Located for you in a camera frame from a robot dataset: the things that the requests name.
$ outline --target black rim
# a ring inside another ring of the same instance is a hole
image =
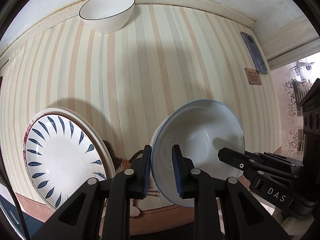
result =
[[[117,14],[114,14],[114,15],[111,15],[111,16],[108,16],[108,17],[104,17],[104,18],[99,18],[99,19],[86,19],[86,18],[83,18],[83,17],[80,15],[80,12],[81,12],[82,7],[85,6],[89,1],[91,1],[91,0],[86,1],[85,4],[82,5],[81,8],[80,8],[80,10],[79,10],[79,16],[80,16],[80,18],[81,18],[81,19],[84,19],[84,20],[87,20],[87,21],[103,20],[103,19],[108,19],[108,18],[110,18],[110,17],[119,15],[120,13],[123,13],[123,12],[129,10],[132,6],[134,6],[134,4],[135,4],[135,2],[136,2],[136,0],[133,0],[133,4],[132,4],[129,8],[127,8],[127,9],[125,9],[124,11],[119,12],[119,13],[117,13]]]

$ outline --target blue-rimmed bowl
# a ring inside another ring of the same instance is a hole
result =
[[[228,147],[244,153],[244,135],[235,114],[223,103],[201,99],[189,102],[170,115],[151,140],[151,169],[154,181],[165,198],[174,204],[193,207],[193,199],[181,199],[172,165],[172,146],[180,145],[182,155],[195,167],[214,178],[238,177],[240,171],[218,159]]]

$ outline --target blue leaf pattern plate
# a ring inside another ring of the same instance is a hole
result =
[[[29,127],[25,141],[29,177],[53,210],[88,178],[107,179],[95,142],[73,120],[42,116]]]

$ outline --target ceramic bowl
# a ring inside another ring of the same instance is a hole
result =
[[[135,0],[89,0],[79,16],[92,30],[107,34],[121,29],[129,20]]]
[[[39,196],[53,210],[88,178],[115,175],[110,154],[92,130],[59,108],[45,109],[28,125],[23,143],[26,170]]]
[[[193,199],[181,199],[172,166],[172,146],[180,145],[182,155],[214,178],[238,177],[240,171],[218,159],[218,151],[228,147],[244,153],[244,135],[234,113],[223,103],[197,100],[169,116],[151,141],[151,169],[160,192],[174,204],[193,207]]]

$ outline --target brown label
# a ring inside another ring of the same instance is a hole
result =
[[[250,85],[261,85],[258,71],[251,68],[245,68],[245,73],[247,74],[248,82]]]

